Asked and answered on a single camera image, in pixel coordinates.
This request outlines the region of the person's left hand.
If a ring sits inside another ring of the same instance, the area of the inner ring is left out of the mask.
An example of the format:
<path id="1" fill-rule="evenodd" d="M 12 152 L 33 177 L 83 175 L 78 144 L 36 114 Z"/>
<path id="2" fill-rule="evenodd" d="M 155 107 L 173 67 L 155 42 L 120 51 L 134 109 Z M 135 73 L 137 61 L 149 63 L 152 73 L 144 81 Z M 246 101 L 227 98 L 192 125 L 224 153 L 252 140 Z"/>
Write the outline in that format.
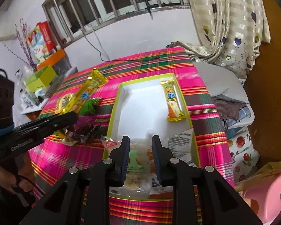
<path id="1" fill-rule="evenodd" d="M 23 155 L 23 164 L 19 169 L 18 174 L 26 177 L 32 183 L 35 183 L 34 169 L 32 168 L 31 158 L 28 152 L 25 152 Z M 11 187 L 12 184 L 16 184 L 16 177 L 0 165 L 0 186 L 14 194 Z M 33 189 L 33 184 L 24 179 L 19 182 L 19 187 L 25 192 L 29 192 Z"/>

